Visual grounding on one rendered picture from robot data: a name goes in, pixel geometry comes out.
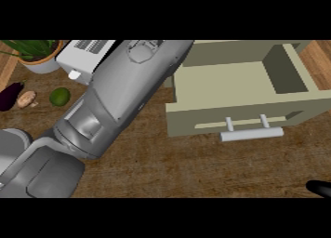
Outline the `white appliance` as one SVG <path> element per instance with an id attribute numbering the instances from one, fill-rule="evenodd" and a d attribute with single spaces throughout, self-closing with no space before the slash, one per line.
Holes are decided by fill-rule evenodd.
<path id="1" fill-rule="evenodd" d="M 68 78 L 88 85 L 94 69 L 115 45 L 115 40 L 71 40 L 54 57 Z"/>

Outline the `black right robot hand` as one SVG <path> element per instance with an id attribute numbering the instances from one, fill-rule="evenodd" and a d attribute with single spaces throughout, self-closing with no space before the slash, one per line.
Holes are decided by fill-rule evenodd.
<path id="1" fill-rule="evenodd" d="M 309 180 L 306 189 L 323 198 L 331 198 L 331 182 L 320 180 Z"/>

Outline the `pale green open drawer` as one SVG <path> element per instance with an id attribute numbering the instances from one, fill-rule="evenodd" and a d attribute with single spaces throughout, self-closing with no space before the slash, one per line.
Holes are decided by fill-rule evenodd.
<path id="1" fill-rule="evenodd" d="M 198 40 L 165 84 L 167 134 L 235 134 L 295 126 L 331 110 L 303 65 L 306 40 Z"/>

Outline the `dark purple eggplant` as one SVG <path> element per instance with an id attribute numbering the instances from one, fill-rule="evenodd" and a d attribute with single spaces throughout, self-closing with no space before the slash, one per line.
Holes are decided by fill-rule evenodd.
<path id="1" fill-rule="evenodd" d="M 0 112 L 9 111 L 15 105 L 21 91 L 23 90 L 25 83 L 13 83 L 1 92 L 0 92 Z"/>

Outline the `brown mushroom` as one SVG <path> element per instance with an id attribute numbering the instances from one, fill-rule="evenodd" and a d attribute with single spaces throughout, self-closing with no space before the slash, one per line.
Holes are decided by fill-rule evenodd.
<path id="1" fill-rule="evenodd" d="M 16 100 L 18 107 L 21 109 L 25 109 L 28 106 L 35 107 L 38 105 L 38 102 L 35 101 L 37 98 L 37 92 L 28 91 L 22 94 L 21 98 Z"/>

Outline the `potted green plant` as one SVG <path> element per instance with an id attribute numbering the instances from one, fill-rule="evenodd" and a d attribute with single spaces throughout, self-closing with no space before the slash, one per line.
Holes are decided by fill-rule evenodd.
<path id="1" fill-rule="evenodd" d="M 60 68 L 56 56 L 65 44 L 62 40 L 3 40 L 3 43 L 13 49 L 13 52 L 0 50 L 0 53 L 16 57 L 34 73 L 52 73 Z"/>

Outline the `green avocado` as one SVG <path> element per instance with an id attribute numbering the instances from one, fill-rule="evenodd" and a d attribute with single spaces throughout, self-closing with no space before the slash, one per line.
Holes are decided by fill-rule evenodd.
<path id="1" fill-rule="evenodd" d="M 68 104 L 69 101 L 69 91 L 65 87 L 56 88 L 49 95 L 49 101 L 53 106 L 62 107 Z"/>

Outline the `pale green cabinet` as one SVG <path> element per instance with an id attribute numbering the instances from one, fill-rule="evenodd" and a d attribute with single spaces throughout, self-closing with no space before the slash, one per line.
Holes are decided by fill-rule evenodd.
<path id="1" fill-rule="evenodd" d="M 165 87 L 214 85 L 226 92 L 309 92 L 316 87 L 301 63 L 309 40 L 196 40 Z"/>

